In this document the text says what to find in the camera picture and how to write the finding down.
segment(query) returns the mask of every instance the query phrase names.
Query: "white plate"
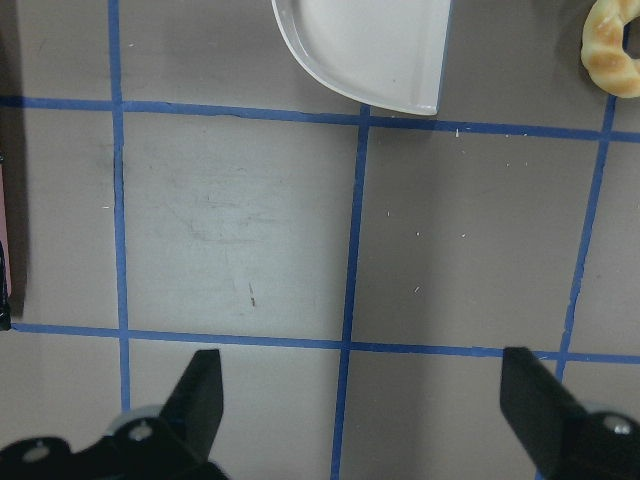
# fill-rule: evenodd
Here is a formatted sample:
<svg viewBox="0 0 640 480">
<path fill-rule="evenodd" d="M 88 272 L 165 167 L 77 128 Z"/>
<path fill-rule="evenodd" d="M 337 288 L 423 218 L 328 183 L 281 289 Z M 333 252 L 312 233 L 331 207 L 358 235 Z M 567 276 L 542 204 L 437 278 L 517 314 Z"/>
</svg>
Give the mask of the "white plate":
<svg viewBox="0 0 640 480">
<path fill-rule="evenodd" d="M 354 100 L 434 115 L 451 0 L 272 0 L 293 56 Z"/>
</svg>

